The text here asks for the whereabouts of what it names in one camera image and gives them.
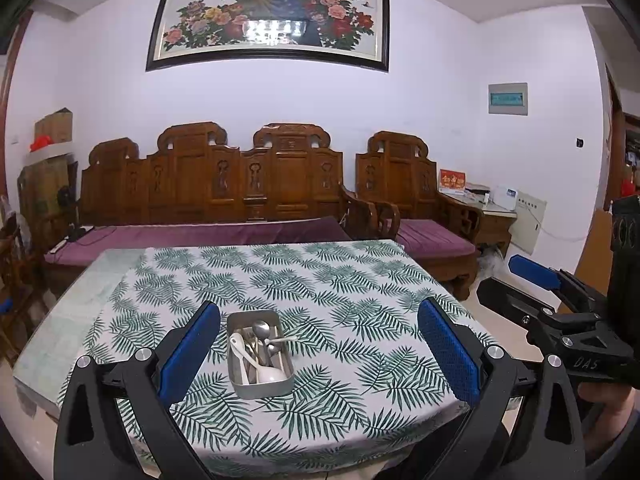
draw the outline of carved wooden backrest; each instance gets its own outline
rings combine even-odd
[[[215,123],[166,129],[146,159],[130,139],[102,142],[82,172],[82,219],[94,225],[340,219],[342,153],[329,144],[319,126],[268,124],[254,135],[254,148],[241,152],[226,146],[226,131]]]
[[[420,137],[376,133],[356,155],[358,197],[396,204],[404,218],[435,218],[437,171],[428,154]]]

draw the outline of green fern print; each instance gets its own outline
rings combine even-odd
[[[148,249],[79,355],[126,360],[213,301],[218,336],[184,400],[170,407],[184,436],[220,476],[330,471],[414,444],[465,409],[418,329],[425,298],[483,344],[495,342],[389,240]],[[286,344],[295,369],[287,395],[243,400],[228,379],[228,316],[252,310],[276,311],[284,333],[298,337]],[[152,464],[129,401],[118,408],[140,460]]]

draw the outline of human hand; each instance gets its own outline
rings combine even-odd
[[[636,391],[626,384],[582,383],[578,395],[587,402],[604,404],[604,409],[584,436],[587,453],[603,452],[625,429],[634,408]]]

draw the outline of screw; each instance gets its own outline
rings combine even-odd
[[[91,362],[91,356],[83,355],[82,357],[78,358],[78,361],[76,361],[76,364],[80,368],[87,368],[90,362]]]
[[[558,368],[562,364],[562,359],[557,355],[551,354],[546,360],[549,361],[549,364],[552,365],[553,368]]]
[[[140,350],[138,350],[136,352],[136,359],[138,361],[146,361],[147,359],[149,359],[151,357],[152,353],[153,352],[149,348],[141,348]]]
[[[504,350],[496,345],[489,346],[489,348],[486,349],[486,352],[494,359],[502,359],[504,357]]]

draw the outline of red bag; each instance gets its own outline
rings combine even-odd
[[[36,140],[33,141],[33,144],[29,146],[29,149],[32,152],[39,150],[40,148],[44,148],[45,146],[49,146],[53,144],[53,140],[48,135],[41,135]]]

